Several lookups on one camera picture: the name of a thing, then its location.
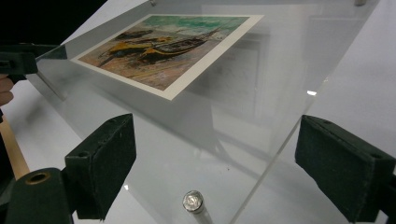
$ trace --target clear plastic panel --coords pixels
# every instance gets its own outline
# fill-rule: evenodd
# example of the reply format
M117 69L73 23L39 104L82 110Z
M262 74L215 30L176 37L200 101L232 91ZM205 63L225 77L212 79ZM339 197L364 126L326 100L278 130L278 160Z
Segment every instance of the clear plastic panel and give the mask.
M81 138L134 114L137 159L127 184L158 223L194 223L182 206L192 189L214 223L230 223L375 6L147 2L37 59L56 94L43 78L29 80ZM148 14L180 13L264 17L172 101L70 61Z

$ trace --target painting print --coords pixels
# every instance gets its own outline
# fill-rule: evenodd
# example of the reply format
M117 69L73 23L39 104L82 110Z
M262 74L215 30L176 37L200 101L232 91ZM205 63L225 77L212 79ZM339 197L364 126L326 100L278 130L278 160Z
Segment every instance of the painting print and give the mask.
M148 15L72 61L172 100L260 18Z

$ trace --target white border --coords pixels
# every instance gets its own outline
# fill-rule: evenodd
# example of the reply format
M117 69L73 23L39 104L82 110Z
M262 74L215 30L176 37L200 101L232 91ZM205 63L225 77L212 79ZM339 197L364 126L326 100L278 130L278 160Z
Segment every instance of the white border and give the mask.
M141 21L144 21L148 17L151 16L199 16L199 17L248 17L248 19L239 25L232 33L230 33L225 39L223 39L218 45L216 45L212 50L210 50L202 59L200 59L196 64L189 68L183 75L181 75L177 80L175 80L169 87L167 87L164 91L160 91L153 87L150 87L146 84L142 84L140 82L131 80L127 77L122 77L120 75L111 73L107 70L98 68L88 63L84 63L79 60L82 56L88 54L89 52L99 48L104 45L111 39L115 38L117 35L122 34L123 32L131 29L136 26ZM113 77L119 81L125 82L129 85L135 86L141 90L148 91L155 95L161 96L167 100L172 101L181 91L183 91L190 83L192 83L201 73L203 73L206 68L212 64L221 54L223 54L230 46L232 46L239 38L241 38L251 27L253 27L259 20L261 20L263 15L184 15L184 14L148 14L146 17L141 20L133 23L132 25L122 29L116 34L110 36L109 38L103 40L99 44L91 47L90 49L85 50L80 53L78 56L71 59L71 62L78 63L85 67L88 67L95 72L102 73L106 76Z

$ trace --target clamp jaw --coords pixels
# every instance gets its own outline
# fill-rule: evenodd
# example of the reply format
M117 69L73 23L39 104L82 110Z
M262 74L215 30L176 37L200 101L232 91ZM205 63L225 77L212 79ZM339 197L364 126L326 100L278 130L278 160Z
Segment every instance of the clamp jaw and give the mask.
M109 119L65 156L65 168L45 168L17 180L6 224L71 224L105 219L136 158L132 114Z
M396 160L338 125L302 116L295 160L349 222L396 223Z

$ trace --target wooden handle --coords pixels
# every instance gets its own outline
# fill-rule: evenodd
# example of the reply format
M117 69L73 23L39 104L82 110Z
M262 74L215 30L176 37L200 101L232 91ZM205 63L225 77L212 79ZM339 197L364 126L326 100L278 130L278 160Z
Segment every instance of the wooden handle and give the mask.
M3 116L3 122L0 123L0 134L3 137L15 179L18 180L22 176L29 174L29 167L27 166L26 160L24 159L17 140L15 139L14 132L12 132L11 127L9 127L9 123L5 116Z

